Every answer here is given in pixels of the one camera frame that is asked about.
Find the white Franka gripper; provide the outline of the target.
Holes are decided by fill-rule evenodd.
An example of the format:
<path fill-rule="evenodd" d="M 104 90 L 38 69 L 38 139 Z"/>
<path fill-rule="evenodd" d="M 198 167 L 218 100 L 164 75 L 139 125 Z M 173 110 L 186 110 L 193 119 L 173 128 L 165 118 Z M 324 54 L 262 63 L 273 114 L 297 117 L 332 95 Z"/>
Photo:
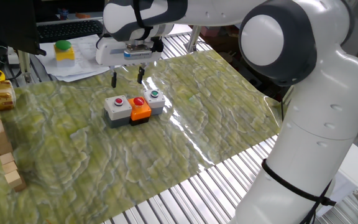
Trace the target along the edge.
<path fill-rule="evenodd" d="M 113 66 L 140 64 L 137 82 L 142 83 L 145 74 L 145 63 L 160 59 L 162 54 L 162 40 L 153 37 L 144 40 L 118 42 L 113 38 L 103 38 L 97 42 L 96 61 L 103 66 L 109 66 L 112 71 L 111 86 L 117 85 L 117 72 Z"/>

